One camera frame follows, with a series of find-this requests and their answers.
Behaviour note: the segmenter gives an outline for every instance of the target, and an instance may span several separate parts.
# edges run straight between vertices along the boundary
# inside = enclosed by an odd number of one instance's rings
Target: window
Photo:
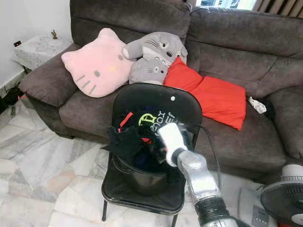
[[[216,6],[252,10],[256,0],[197,0],[197,6]]]

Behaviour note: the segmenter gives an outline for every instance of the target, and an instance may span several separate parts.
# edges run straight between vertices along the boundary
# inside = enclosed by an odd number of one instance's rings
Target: floor
[[[35,110],[16,103],[0,115],[0,227],[168,227],[172,217],[109,204],[101,221],[101,185],[107,169],[104,144],[61,138]],[[222,194],[237,216],[240,188],[248,179],[222,176]],[[189,193],[177,227],[198,227]]]

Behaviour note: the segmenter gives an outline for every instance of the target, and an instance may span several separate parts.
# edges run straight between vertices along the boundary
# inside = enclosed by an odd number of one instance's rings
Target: sofa armrest
[[[290,87],[268,96],[276,110],[275,125],[293,158],[303,158],[303,87]]]
[[[44,103],[61,106],[76,91],[77,86],[70,73],[65,69],[61,55],[67,51],[75,51],[80,47],[70,45],[66,50],[28,74],[20,84],[20,89],[35,99]]]

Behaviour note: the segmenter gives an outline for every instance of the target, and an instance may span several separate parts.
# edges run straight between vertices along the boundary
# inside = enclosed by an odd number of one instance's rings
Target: pink hello kitty pillow
[[[128,81],[133,61],[122,54],[125,46],[113,30],[103,28],[97,39],[61,59],[78,88],[90,97],[103,97]]]

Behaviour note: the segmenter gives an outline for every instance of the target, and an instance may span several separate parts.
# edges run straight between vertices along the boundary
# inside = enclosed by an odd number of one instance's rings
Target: power outlet
[[[21,45],[21,41],[20,41],[20,40],[14,43],[14,46],[15,46],[15,47],[17,47],[17,46],[19,46],[19,45]]]

